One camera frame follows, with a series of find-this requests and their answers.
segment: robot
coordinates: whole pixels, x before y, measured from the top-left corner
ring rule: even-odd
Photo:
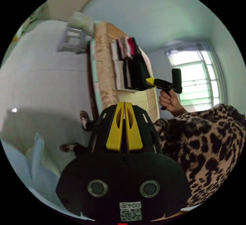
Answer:
[[[69,212],[100,224],[148,224],[178,213],[191,189],[182,167],[162,154],[147,112],[120,102],[103,110],[56,194]]]

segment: sandal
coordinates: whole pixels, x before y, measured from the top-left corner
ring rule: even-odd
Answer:
[[[69,148],[69,146],[71,145],[79,146],[80,144],[79,143],[63,144],[60,146],[60,150],[65,153],[72,152]]]
[[[80,111],[79,115],[80,115],[81,121],[82,121],[82,118],[84,118],[86,120],[86,122],[89,121],[89,115],[88,115],[88,113],[86,111]]]

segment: qr code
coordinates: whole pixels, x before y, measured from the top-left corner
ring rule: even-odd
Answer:
[[[121,221],[125,221],[125,222],[142,220],[141,209],[128,209],[128,210],[121,209],[120,218]]]

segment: window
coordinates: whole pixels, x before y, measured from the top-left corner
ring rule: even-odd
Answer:
[[[223,102],[215,58],[210,51],[181,51],[169,55],[173,68],[180,68],[181,104],[188,112],[210,109]]]

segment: hand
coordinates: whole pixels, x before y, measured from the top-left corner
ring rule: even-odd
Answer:
[[[159,104],[161,106],[165,106],[166,110],[174,115],[177,114],[177,112],[182,111],[183,107],[181,106],[179,99],[173,89],[169,91],[169,94],[170,96],[166,92],[161,91]]]

